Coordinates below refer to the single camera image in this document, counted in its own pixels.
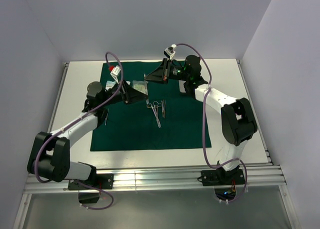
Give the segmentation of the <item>green white gauze bag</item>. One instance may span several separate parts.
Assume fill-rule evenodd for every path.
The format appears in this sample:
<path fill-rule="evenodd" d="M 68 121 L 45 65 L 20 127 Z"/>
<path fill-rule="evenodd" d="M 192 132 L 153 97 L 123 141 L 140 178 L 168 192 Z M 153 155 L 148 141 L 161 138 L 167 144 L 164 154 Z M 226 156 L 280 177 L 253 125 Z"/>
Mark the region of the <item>green white gauze bag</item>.
<path fill-rule="evenodd" d="M 144 81 L 133 80 L 132 81 L 132 88 L 145 94 L 145 82 Z"/>

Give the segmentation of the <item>white gauze packet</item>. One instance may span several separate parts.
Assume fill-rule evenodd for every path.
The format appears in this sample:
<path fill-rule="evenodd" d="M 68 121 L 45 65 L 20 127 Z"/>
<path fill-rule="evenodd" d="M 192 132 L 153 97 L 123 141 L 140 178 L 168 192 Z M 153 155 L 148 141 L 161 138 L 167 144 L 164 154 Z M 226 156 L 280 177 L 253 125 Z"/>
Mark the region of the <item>white gauze packet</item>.
<path fill-rule="evenodd" d="M 117 82 L 116 81 L 111 81 L 111 80 L 108 80 L 105 84 L 105 89 L 108 91 L 110 89 L 112 89 L 114 86 L 117 85 Z"/>

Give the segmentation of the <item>steel surgical scissors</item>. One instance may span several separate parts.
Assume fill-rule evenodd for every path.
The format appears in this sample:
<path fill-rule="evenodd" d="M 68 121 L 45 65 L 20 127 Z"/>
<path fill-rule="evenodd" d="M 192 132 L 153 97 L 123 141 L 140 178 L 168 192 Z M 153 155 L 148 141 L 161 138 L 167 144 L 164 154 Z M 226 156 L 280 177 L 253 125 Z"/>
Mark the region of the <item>steel surgical scissors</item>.
<path fill-rule="evenodd" d="M 161 128 L 161 122 L 159 120 L 158 109 L 162 107 L 162 103 L 158 101 L 154 101 L 153 103 L 147 102 L 146 106 L 148 109 L 152 109 L 152 112 L 155 116 L 155 120 L 158 128 Z"/>

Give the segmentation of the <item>metal surgical kit tray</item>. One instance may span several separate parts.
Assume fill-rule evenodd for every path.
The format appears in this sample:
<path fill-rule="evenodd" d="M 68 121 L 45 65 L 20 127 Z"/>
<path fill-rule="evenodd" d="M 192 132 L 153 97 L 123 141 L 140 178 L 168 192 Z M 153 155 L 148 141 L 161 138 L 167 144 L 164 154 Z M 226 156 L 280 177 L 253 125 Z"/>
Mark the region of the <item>metal surgical kit tray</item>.
<path fill-rule="evenodd" d="M 181 93 L 183 93 L 183 94 L 185 94 L 185 93 L 186 93 L 186 91 L 185 91 L 185 87 L 184 87 L 184 83 L 185 83 L 185 81 L 183 81 L 183 80 L 179 80 L 179 81 L 178 81 L 178 84 L 179 84 L 179 91 L 180 91 Z"/>

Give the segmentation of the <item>thin steel forceps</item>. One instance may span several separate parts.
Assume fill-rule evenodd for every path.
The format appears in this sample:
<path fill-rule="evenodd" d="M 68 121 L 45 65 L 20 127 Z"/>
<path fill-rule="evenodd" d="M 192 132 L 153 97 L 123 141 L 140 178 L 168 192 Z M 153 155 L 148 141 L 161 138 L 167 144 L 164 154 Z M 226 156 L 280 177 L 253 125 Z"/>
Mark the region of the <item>thin steel forceps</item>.
<path fill-rule="evenodd" d="M 107 125 L 108 116 L 109 116 L 109 109 L 107 108 L 107 110 L 106 110 L 106 117 L 105 117 L 105 120 L 104 120 L 104 125 L 105 125 L 105 126 Z"/>

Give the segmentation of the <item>dark green surgical cloth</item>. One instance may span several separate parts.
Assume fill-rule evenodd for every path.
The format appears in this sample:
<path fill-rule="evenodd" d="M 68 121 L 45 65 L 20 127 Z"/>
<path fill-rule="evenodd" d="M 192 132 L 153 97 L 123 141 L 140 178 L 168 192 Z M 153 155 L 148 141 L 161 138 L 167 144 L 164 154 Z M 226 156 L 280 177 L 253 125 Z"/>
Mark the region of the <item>dark green surgical cloth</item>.
<path fill-rule="evenodd" d="M 160 124 L 145 101 L 107 107 L 107 121 L 92 133 L 90 151 L 136 151 L 202 148 L 203 104 L 180 91 L 177 80 L 149 82 L 149 101 L 165 101 Z"/>

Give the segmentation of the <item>long steel tweezers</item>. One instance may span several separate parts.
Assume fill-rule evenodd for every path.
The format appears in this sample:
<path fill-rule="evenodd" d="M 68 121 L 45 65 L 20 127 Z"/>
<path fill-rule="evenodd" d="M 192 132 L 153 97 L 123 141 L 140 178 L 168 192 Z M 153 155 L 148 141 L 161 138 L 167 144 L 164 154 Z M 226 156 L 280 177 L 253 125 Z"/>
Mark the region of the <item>long steel tweezers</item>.
<path fill-rule="evenodd" d="M 145 94 L 147 96 L 147 98 L 146 98 L 146 107 L 149 108 L 148 82 L 146 80 L 144 80 L 144 84 L 145 84 Z"/>

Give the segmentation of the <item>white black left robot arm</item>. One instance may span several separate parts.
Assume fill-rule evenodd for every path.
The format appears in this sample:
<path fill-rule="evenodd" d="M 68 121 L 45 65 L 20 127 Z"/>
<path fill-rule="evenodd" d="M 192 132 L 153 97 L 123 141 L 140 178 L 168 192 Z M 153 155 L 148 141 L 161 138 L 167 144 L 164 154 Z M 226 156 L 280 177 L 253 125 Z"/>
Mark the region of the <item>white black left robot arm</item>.
<path fill-rule="evenodd" d="M 52 132 L 39 132 L 34 139 L 27 172 L 43 183 L 78 180 L 89 185 L 98 182 L 95 166 L 72 162 L 71 147 L 87 133 L 101 126 L 108 117 L 107 106 L 123 102 L 126 105 L 146 101 L 148 95 L 134 89 L 126 81 L 106 89 L 94 81 L 87 86 L 81 114 L 69 124 Z"/>

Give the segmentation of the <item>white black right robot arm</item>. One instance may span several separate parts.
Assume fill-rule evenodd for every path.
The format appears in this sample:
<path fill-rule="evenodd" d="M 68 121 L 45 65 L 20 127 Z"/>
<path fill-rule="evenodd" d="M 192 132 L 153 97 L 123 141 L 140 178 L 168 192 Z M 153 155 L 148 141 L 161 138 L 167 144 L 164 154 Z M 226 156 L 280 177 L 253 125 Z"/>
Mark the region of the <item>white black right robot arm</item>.
<path fill-rule="evenodd" d="M 208 173 L 201 177 L 211 185 L 228 185 L 232 182 L 244 184 L 246 173 L 240 167 L 244 148 L 258 126 L 250 101 L 243 97 L 231 97 L 211 86 L 202 77 L 205 60 L 201 56 L 188 55 L 184 64 L 164 58 L 158 68 L 144 77 L 147 82 L 167 84 L 169 80 L 183 81 L 184 91 L 193 99 L 203 103 L 202 119 L 206 120 L 206 107 L 220 114 L 221 131 L 226 141 L 215 165 L 209 165 Z"/>

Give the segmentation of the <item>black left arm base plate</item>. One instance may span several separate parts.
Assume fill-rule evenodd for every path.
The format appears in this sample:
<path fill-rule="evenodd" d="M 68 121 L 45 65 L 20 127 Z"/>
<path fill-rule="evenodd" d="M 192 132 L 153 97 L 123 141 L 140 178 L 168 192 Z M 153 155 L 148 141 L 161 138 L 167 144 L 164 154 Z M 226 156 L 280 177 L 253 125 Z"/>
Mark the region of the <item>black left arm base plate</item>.
<path fill-rule="evenodd" d="M 102 173 L 90 177 L 87 180 L 79 180 L 82 184 L 86 186 L 91 186 L 98 189 L 112 189 L 114 183 L 114 174 L 113 173 Z M 74 180 L 73 182 L 68 183 L 67 189 L 69 191 L 79 191 L 79 190 L 88 190 L 89 188 L 81 185 L 79 182 Z"/>

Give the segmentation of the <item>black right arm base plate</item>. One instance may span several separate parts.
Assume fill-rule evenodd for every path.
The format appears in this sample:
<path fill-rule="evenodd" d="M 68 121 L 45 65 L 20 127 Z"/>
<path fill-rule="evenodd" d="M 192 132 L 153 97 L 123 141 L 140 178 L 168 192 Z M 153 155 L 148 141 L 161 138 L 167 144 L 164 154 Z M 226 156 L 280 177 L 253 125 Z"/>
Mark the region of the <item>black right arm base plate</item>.
<path fill-rule="evenodd" d="M 197 180 L 205 187 L 244 185 L 246 182 L 242 169 L 224 171 L 222 168 L 202 170 Z"/>

